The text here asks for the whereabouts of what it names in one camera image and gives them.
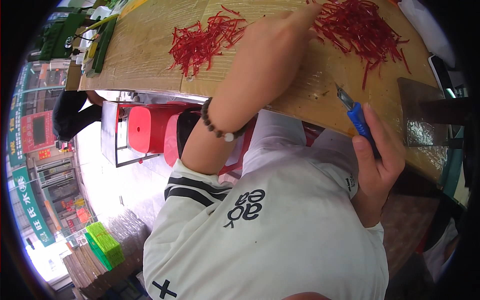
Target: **stainless steel table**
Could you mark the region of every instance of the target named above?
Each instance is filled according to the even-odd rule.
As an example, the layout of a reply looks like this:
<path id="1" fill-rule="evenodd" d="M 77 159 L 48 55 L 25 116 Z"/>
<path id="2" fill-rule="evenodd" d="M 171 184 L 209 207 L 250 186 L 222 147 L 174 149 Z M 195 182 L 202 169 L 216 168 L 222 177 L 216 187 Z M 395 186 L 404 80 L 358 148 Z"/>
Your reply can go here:
<path id="1" fill-rule="evenodd" d="M 122 122 L 119 128 L 119 109 L 144 105 L 137 102 L 104 101 L 102 108 L 102 129 L 100 145 L 102 154 L 116 168 L 157 157 L 160 154 L 143 154 L 129 147 L 128 124 Z"/>

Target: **beaded bracelet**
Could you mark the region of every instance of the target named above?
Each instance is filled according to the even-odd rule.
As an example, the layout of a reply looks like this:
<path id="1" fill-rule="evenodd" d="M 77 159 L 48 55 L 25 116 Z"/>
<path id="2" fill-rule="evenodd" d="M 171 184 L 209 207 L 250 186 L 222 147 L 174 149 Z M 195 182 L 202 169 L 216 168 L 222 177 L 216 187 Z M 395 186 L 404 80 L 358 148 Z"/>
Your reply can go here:
<path id="1" fill-rule="evenodd" d="M 208 98 L 205 103 L 202 105 L 202 120 L 204 121 L 205 126 L 207 127 L 208 131 L 214 132 L 217 138 L 223 137 L 225 142 L 232 142 L 235 139 L 241 137 L 247 131 L 247 125 L 245 124 L 242 128 L 235 132 L 227 132 L 223 133 L 221 130 L 215 129 L 215 126 L 212 124 L 210 119 L 208 118 L 208 106 L 212 102 L 212 97 Z"/>

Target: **cardboard box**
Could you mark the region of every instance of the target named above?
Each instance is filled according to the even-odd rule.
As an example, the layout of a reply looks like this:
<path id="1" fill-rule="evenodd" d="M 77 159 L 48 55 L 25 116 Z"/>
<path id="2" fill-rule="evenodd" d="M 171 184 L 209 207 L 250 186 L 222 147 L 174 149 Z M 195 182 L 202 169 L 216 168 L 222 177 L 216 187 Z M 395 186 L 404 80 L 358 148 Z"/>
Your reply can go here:
<path id="1" fill-rule="evenodd" d="M 80 77 L 82 76 L 82 65 L 77 65 L 74 60 L 70 61 L 67 70 L 67 82 L 65 91 L 77 91 L 80 85 Z"/>

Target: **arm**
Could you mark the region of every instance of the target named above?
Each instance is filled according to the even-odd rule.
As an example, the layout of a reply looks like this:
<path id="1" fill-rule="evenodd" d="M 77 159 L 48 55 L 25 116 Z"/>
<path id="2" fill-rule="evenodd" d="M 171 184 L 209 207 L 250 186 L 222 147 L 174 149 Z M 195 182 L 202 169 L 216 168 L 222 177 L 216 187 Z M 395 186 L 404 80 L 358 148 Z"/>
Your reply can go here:
<path id="1" fill-rule="evenodd" d="M 103 101 L 106 101 L 105 98 L 99 96 L 95 91 L 85 91 L 87 93 L 87 99 L 92 104 L 97 104 L 98 106 L 103 106 Z"/>
<path id="2" fill-rule="evenodd" d="M 245 30 L 230 72 L 218 87 L 208 117 L 223 132 L 242 128 L 259 110 L 280 96 L 293 81 L 322 6 L 312 3 L 296 12 L 261 18 Z M 217 174 L 235 142 L 209 132 L 200 120 L 187 140 L 181 160 L 189 169 Z"/>
<path id="3" fill-rule="evenodd" d="M 352 205 L 363 226 L 370 228 L 380 222 L 388 193 L 405 167 L 405 147 L 368 103 L 363 106 L 363 114 L 382 158 L 375 160 L 365 137 L 353 137 L 359 164 L 359 190 L 352 198 Z"/>

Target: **black stripe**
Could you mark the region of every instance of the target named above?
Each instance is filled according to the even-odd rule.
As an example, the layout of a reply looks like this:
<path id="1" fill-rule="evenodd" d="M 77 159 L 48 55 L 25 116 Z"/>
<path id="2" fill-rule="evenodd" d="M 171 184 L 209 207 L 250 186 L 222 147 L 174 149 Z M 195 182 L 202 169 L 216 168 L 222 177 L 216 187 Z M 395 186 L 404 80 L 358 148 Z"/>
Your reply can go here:
<path id="1" fill-rule="evenodd" d="M 180 178 L 170 177 L 170 179 L 168 180 L 168 183 L 169 184 L 173 183 L 173 184 L 178 184 L 178 185 L 192 186 L 194 188 L 204 190 L 209 194 L 216 194 L 216 193 L 224 192 L 226 190 L 231 189 L 231 188 L 217 189 L 217 188 L 212 187 L 211 185 L 208 185 L 207 183 L 205 183 L 203 181 L 192 180 L 192 179 L 186 178 L 186 177 L 180 177 Z"/>
<path id="2" fill-rule="evenodd" d="M 165 200 L 168 198 L 168 193 L 170 192 L 170 190 L 173 188 L 173 186 L 167 188 L 165 190 Z M 227 194 L 210 194 L 208 193 L 210 196 L 214 197 L 215 199 L 218 199 L 220 201 L 223 201 L 223 199 L 225 199 L 225 197 L 227 196 Z"/>
<path id="3" fill-rule="evenodd" d="M 207 197 L 203 196 L 197 191 L 188 188 L 175 188 L 173 190 L 169 190 L 168 196 L 165 198 L 165 200 L 170 196 L 188 197 L 205 206 L 210 206 L 213 204 L 213 202 L 210 201 Z"/>
<path id="4" fill-rule="evenodd" d="M 227 196 L 227 194 L 210 194 L 210 193 L 209 193 L 209 195 L 214 197 L 215 199 L 220 200 L 220 201 L 225 199 L 225 197 Z"/>

